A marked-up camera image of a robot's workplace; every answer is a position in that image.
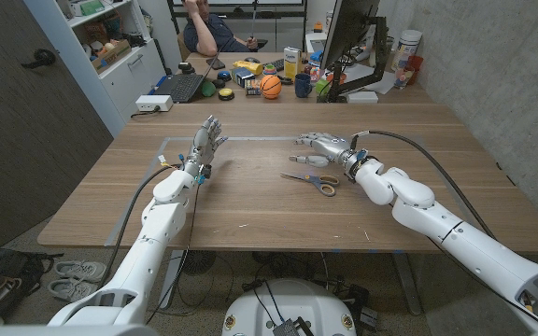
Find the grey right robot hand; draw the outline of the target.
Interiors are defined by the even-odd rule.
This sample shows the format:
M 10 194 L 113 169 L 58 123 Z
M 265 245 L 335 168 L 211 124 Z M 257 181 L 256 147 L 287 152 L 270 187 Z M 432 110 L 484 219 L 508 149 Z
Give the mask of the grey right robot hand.
M 345 175 L 354 179 L 358 169 L 366 161 L 368 151 L 357 151 L 346 139 L 334 136 L 330 133 L 304 133 L 296 140 L 296 145 L 307 145 L 315 149 L 318 155 L 289 156 L 290 161 L 306 163 L 322 168 L 329 163 L 335 162 L 345 167 Z

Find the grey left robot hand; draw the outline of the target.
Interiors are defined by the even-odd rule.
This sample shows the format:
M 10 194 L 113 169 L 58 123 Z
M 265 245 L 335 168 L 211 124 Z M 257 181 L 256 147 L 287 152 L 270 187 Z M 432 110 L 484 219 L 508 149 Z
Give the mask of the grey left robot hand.
M 184 171 L 196 177 L 209 165 L 217 148 L 228 137 L 220 136 L 221 124 L 218 119 L 210 116 L 192 139 L 191 149 L 184 163 Z

